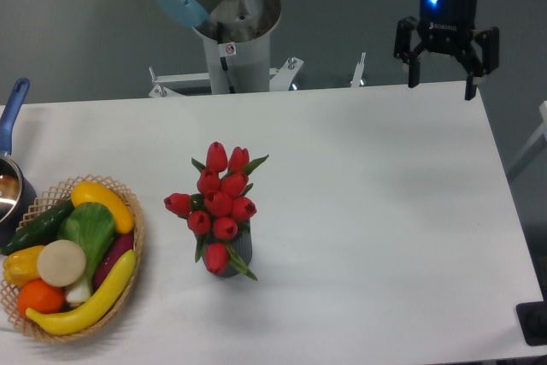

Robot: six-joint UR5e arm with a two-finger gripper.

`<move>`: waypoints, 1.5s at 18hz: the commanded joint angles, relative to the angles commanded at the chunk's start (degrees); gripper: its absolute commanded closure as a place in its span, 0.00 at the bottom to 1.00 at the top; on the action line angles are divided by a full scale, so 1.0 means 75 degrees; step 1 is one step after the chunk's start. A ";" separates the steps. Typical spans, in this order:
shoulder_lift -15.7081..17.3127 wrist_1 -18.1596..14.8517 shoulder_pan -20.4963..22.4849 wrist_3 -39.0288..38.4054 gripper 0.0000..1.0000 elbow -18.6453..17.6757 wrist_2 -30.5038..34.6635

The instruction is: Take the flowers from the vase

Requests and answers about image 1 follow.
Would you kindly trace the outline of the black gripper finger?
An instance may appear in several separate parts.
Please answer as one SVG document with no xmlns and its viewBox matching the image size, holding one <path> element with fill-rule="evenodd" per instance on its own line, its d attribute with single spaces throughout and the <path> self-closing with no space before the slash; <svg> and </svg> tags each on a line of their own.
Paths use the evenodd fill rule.
<svg viewBox="0 0 547 365">
<path fill-rule="evenodd" d="M 456 59 L 467 73 L 464 99 L 476 96 L 481 79 L 499 67 L 500 31 L 492 26 L 483 31 L 467 29 L 456 41 Z"/>
<path fill-rule="evenodd" d="M 422 42 L 411 49 L 412 33 L 418 27 L 418 20 L 413 16 L 401 19 L 397 23 L 393 55 L 408 66 L 408 87 L 414 88 L 420 84 L 421 61 L 420 54 L 425 50 Z"/>
</svg>

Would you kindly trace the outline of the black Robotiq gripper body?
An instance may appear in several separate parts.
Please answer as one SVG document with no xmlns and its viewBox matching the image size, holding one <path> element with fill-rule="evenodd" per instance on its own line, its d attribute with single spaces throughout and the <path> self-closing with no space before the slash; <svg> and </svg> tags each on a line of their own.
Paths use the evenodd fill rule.
<svg viewBox="0 0 547 365">
<path fill-rule="evenodd" d="M 420 0 L 416 31 L 432 53 L 456 56 L 469 51 L 473 40 L 477 0 Z"/>
</svg>

